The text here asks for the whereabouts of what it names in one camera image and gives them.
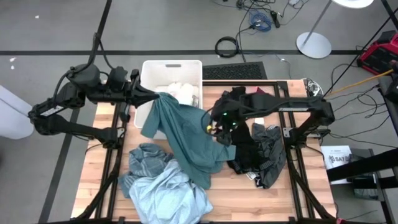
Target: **wooden tabletop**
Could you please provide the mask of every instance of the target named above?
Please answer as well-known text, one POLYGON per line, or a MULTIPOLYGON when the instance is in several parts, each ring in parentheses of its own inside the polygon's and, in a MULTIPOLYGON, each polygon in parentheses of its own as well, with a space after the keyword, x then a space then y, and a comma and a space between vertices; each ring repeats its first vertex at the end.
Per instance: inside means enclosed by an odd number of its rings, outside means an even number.
MULTIPOLYGON (((288 80, 287 82, 290 96, 306 96, 302 80, 288 80)), ((274 94, 272 87, 259 87, 265 92, 274 94)), ((254 86, 248 86, 246 93, 253 92, 255 89, 256 87, 254 86)), ((221 96, 224 90, 231 90, 231 86, 204 86, 203 109, 207 110, 212 107, 215 100, 221 96)), ((96 128, 110 127, 113 112, 114 106, 106 103, 99 103, 93 126, 96 128)), ((129 151, 135 149, 140 143, 153 142, 162 146, 167 152, 172 152, 166 140, 147 139, 140 134, 140 129, 134 126, 134 113, 135 109, 131 108, 130 115, 132 119, 130 123, 127 124, 120 174, 128 170, 129 151)), ((295 113, 294 115, 297 126, 300 126, 309 116, 308 113, 295 113)), ((286 113, 286 124, 289 125, 289 119, 287 118, 286 113)), ((253 122, 253 119, 248 120, 249 127, 251 127, 253 122)), ((278 113, 273 113, 264 117, 264 124, 266 126, 271 124, 279 125, 278 113)), ((98 143, 97 140, 90 141, 88 147, 98 143)), ((307 144, 315 149, 320 148, 316 139, 309 139, 307 144)), ((101 146, 92 148, 87 152, 71 217, 76 217, 84 211, 100 188, 105 154, 106 150, 101 146)), ((306 148, 302 149, 302 154, 311 191, 328 212, 334 215, 336 213, 335 205, 322 156, 306 148)), ((304 195, 300 187, 298 187, 298 189, 303 215, 307 217, 304 195)), ((295 217, 294 201, 287 165, 285 165, 279 178, 270 189, 257 189, 252 180, 249 180, 246 175, 235 174, 234 170, 230 169, 225 162, 221 172, 211 176, 211 189, 207 190, 206 193, 214 209, 212 212, 205 215, 202 220, 270 222, 287 221, 288 217, 295 217)), ((104 198, 103 214, 106 214, 108 199, 109 191, 104 198)), ((123 197, 119 187, 116 193, 113 216, 115 220, 120 216, 124 216, 127 221, 139 221, 133 202, 131 199, 123 197)))

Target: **teal shirt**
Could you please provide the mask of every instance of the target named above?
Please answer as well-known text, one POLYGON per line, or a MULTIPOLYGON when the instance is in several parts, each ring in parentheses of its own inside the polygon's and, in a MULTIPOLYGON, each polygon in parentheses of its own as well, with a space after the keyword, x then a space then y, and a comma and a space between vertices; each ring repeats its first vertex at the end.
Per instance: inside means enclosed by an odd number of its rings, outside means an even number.
POLYGON ((141 134, 153 138, 157 130, 165 133, 184 173, 200 187, 209 189, 210 174, 219 172, 224 161, 235 159, 235 146, 224 146, 204 132, 203 127, 207 126, 210 118, 207 114, 201 124, 206 111, 180 105, 167 93, 159 95, 141 134))

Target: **yellow cable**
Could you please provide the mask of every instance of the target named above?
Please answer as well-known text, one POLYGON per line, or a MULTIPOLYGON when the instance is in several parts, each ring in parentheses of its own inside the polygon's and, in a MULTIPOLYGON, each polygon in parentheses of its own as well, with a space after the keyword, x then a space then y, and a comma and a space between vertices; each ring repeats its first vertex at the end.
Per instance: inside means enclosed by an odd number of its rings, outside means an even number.
POLYGON ((384 72, 384 73, 382 73, 382 74, 380 74, 380 75, 376 75, 376 76, 373 76, 373 77, 371 77, 371 78, 367 78, 367 79, 362 80, 362 81, 360 81, 360 82, 357 82, 357 83, 354 83, 354 84, 352 84, 352 85, 348 85, 348 86, 346 86, 346 87, 343 87, 343 88, 341 88, 341 89, 339 89, 339 90, 333 91, 333 92, 329 93, 328 96, 330 96, 330 95, 332 95, 332 94, 335 94, 335 93, 339 93, 339 92, 341 92, 341 91, 343 91, 343 90, 346 90, 346 89, 348 89, 348 88, 351 88, 351 87, 354 87, 354 86, 357 86, 357 85, 366 83, 366 82, 368 82, 368 81, 370 81, 370 80, 373 80, 373 79, 375 79, 375 78, 382 77, 383 75, 388 75, 388 74, 390 74, 390 73, 392 73, 392 72, 393 72, 393 69, 388 70, 388 71, 386 71, 386 72, 384 72))

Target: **concrete floor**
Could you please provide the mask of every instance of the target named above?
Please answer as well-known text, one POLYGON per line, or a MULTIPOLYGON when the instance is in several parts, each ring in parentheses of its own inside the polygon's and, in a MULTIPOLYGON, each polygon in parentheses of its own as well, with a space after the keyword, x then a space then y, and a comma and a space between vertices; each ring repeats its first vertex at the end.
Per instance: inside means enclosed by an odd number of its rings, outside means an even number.
MULTIPOLYGON (((220 4, 233 5, 234 1, 220 4)), ((273 10, 281 12, 287 0, 276 0, 273 10)), ((101 19, 105 0, 0 0, 0 51, 2 50, 89 50, 93 33, 101 19)), ((268 33, 242 35, 243 47, 248 50, 296 50, 295 38, 309 31, 326 0, 310 0, 298 16, 280 29, 274 27, 268 33)), ((398 5, 389 1, 392 8, 398 5)), ((281 23, 287 22, 294 10, 286 10, 281 23)), ((211 1, 198 0, 117 0, 113 2, 103 34, 106 50, 211 50, 216 41, 226 35, 234 36, 243 18, 244 11, 218 6, 211 1)), ((353 50, 363 45, 385 21, 387 14, 376 0, 366 9, 353 10, 331 4, 321 20, 317 32, 327 36, 333 50, 353 50)), ((385 30, 391 30, 388 24, 385 30)), ((354 55, 331 55, 322 60, 313 60, 303 55, 279 55, 290 62, 294 79, 311 78, 326 91, 330 86, 330 73, 341 63, 349 63, 354 55)), ((289 68, 274 55, 248 55, 248 62, 262 61, 268 79, 288 78, 289 68)), ((168 56, 109 56, 113 65, 127 70, 141 69, 146 60, 197 59, 204 65, 240 63, 241 57, 218 58, 216 55, 168 55, 168 56)), ((52 95, 60 76, 72 65, 84 63, 87 56, 0 56, 0 84, 31 105, 52 95)), ((95 64, 100 69, 108 68, 98 57, 95 64)), ((339 68, 337 77, 344 68, 339 68)), ((358 82, 372 75, 360 68, 351 68, 337 84, 337 88, 358 82)), ((353 88, 366 90, 376 82, 353 88)), ((377 102, 382 98, 376 91, 371 93, 377 102)), ((353 96, 332 101, 336 108, 353 96)), ((336 112, 340 118, 346 114, 364 111, 370 107, 352 102, 336 112)), ((71 112, 63 115, 69 119, 71 112)), ((92 124, 95 105, 87 103, 81 109, 78 122, 92 124)), ((378 126, 387 114, 365 119, 356 115, 330 126, 333 133, 347 135, 369 127, 378 126)), ((13 141, 0 138, 0 217, 4 223, 35 223, 38 221, 50 185, 63 134, 41 136, 34 133, 28 138, 13 141)), ((398 138, 391 122, 386 122, 377 131, 356 136, 383 144, 397 145, 398 138)), ((348 144, 355 148, 373 148, 381 153, 389 148, 353 142, 348 139, 326 137, 324 145, 348 144)), ((73 138, 60 185, 55 197, 49 221, 67 220, 70 217, 87 143, 73 138)), ((388 191, 393 209, 398 210, 398 192, 388 191)), ((339 216, 353 217, 371 210, 372 214, 355 219, 363 222, 384 222, 378 202, 358 200, 348 186, 333 187, 333 195, 339 205, 339 216)))

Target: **white plastic bin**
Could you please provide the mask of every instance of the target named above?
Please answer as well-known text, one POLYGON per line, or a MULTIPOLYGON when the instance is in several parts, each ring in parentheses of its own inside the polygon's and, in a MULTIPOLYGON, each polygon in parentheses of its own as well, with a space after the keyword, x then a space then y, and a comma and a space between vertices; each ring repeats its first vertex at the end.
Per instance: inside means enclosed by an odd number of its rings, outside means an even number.
POLYGON ((0 136, 21 139, 33 133, 33 124, 27 117, 31 105, 0 86, 0 136))
MULTIPOLYGON (((158 86, 180 82, 199 87, 199 108, 203 108, 202 64, 199 60, 148 60, 142 65, 141 85, 155 91, 158 86)), ((142 128, 152 108, 153 101, 137 108, 134 125, 142 128)), ((166 135, 157 131, 154 139, 166 139, 166 135)))

